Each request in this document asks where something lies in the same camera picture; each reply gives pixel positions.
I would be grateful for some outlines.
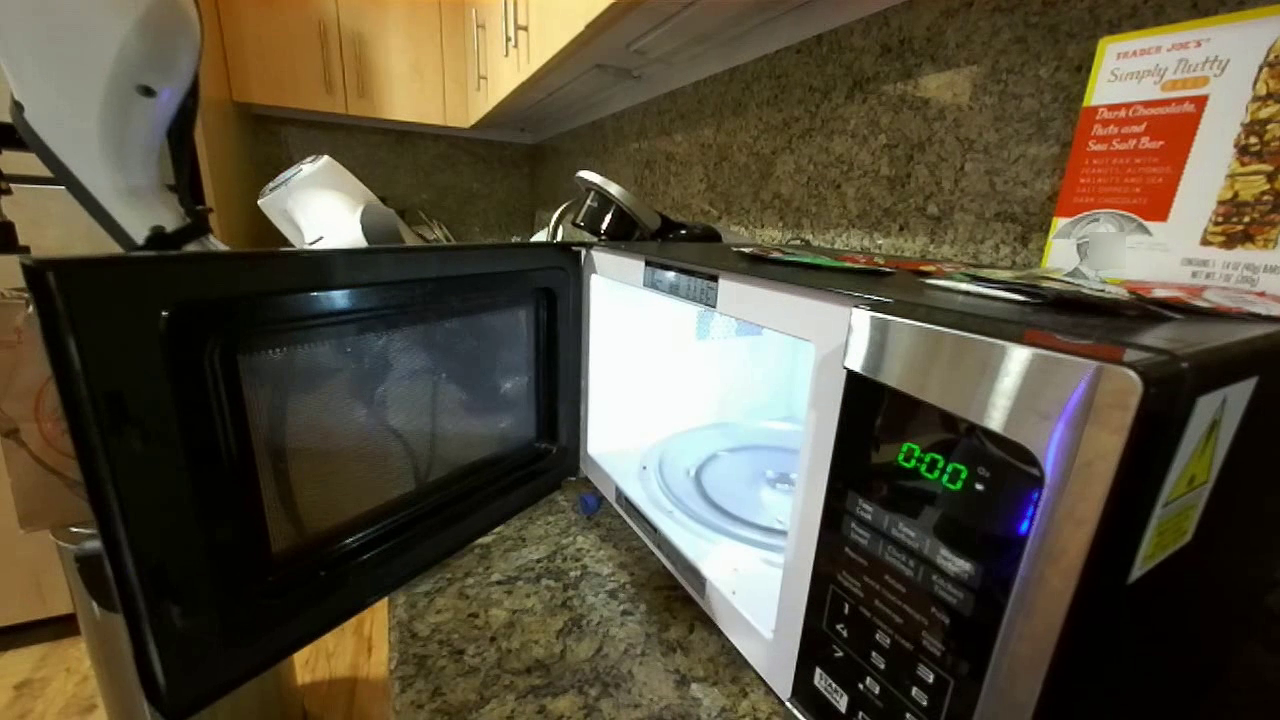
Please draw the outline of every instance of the open microwave door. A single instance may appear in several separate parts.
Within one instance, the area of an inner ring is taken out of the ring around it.
[[[579,461],[579,255],[29,261],[140,683],[188,716]]]

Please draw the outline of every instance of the microwave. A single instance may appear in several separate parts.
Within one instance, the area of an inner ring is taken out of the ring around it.
[[[29,261],[158,714],[589,478],[798,716],[1278,716],[1280,327],[719,246]]]

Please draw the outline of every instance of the label sticker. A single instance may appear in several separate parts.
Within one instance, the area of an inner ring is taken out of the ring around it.
[[[1253,387],[1256,387],[1256,377],[1196,399],[1185,439],[1173,452],[1173,467],[1164,478],[1147,534],[1137,549],[1128,584],[1147,576],[1185,543],[1193,543],[1205,505],[1212,495],[1216,473],[1223,467],[1240,416],[1253,399]]]

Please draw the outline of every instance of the kitchen counter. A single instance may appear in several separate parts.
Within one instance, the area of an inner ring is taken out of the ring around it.
[[[392,597],[392,716],[790,708],[613,511],[569,485]]]

